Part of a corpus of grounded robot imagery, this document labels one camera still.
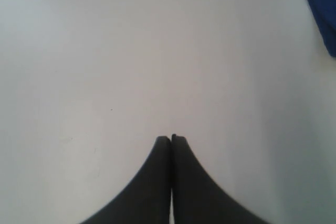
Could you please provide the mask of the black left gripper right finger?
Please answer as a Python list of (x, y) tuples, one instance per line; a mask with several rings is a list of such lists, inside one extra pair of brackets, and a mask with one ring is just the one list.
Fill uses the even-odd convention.
[(183, 136), (172, 135), (175, 223), (259, 223), (208, 175)]

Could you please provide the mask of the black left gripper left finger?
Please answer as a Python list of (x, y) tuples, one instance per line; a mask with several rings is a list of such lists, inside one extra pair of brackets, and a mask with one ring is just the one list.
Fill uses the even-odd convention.
[(171, 141), (159, 136), (127, 186), (84, 223), (169, 223)]

